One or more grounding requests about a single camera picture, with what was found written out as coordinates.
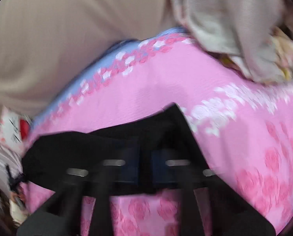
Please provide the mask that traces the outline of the pink rose bedsheet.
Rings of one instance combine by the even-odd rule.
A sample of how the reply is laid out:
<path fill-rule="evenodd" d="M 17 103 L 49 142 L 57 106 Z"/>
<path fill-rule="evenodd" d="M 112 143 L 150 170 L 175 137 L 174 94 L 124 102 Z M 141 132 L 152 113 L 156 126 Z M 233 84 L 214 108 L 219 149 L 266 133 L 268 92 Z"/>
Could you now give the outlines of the pink rose bedsheet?
<path fill-rule="evenodd" d="M 243 79 L 182 32 L 89 66 L 34 122 L 18 235 L 278 235 L 293 80 Z"/>

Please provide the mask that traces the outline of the floral beige blanket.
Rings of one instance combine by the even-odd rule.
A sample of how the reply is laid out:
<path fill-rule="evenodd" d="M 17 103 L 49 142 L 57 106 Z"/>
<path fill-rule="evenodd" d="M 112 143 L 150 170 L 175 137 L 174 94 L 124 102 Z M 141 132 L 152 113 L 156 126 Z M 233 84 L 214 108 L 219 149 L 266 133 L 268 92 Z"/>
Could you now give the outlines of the floral beige blanket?
<path fill-rule="evenodd" d="M 293 80 L 293 0 L 171 0 L 176 21 L 256 83 Z"/>

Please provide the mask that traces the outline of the large beige pillow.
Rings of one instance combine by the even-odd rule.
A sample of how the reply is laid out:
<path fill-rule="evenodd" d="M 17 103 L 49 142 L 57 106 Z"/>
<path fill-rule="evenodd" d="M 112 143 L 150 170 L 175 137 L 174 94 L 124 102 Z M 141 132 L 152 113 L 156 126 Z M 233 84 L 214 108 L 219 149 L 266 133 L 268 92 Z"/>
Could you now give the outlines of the large beige pillow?
<path fill-rule="evenodd" d="M 170 0 L 1 0 L 0 116 L 29 116 L 112 44 L 176 25 Z"/>

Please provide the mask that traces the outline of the black pants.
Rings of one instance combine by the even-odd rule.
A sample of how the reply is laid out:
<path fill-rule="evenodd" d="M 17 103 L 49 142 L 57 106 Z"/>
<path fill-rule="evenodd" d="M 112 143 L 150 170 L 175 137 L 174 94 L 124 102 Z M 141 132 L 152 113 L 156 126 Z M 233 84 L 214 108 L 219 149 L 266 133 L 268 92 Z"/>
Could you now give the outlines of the black pants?
<path fill-rule="evenodd" d="M 53 168 L 55 165 L 77 165 L 85 160 L 105 159 L 115 152 L 137 152 L 136 190 L 125 194 L 131 195 L 151 194 L 167 188 L 155 184 L 151 164 L 152 154 L 164 149 L 183 153 L 194 161 L 204 158 L 181 110 L 175 104 L 152 116 L 90 133 L 71 131 L 41 136 L 26 154 L 32 155 L 33 160 L 43 166 L 54 159 L 51 163 Z"/>

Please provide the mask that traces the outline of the white cartoon face pillow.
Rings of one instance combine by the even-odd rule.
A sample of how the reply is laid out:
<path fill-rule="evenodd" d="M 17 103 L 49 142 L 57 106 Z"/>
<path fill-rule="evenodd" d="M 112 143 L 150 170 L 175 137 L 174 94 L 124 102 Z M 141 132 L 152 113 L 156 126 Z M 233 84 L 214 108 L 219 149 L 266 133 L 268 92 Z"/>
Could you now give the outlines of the white cartoon face pillow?
<path fill-rule="evenodd" d="M 22 154 L 29 135 L 31 118 L 4 107 L 0 120 L 0 145 Z"/>

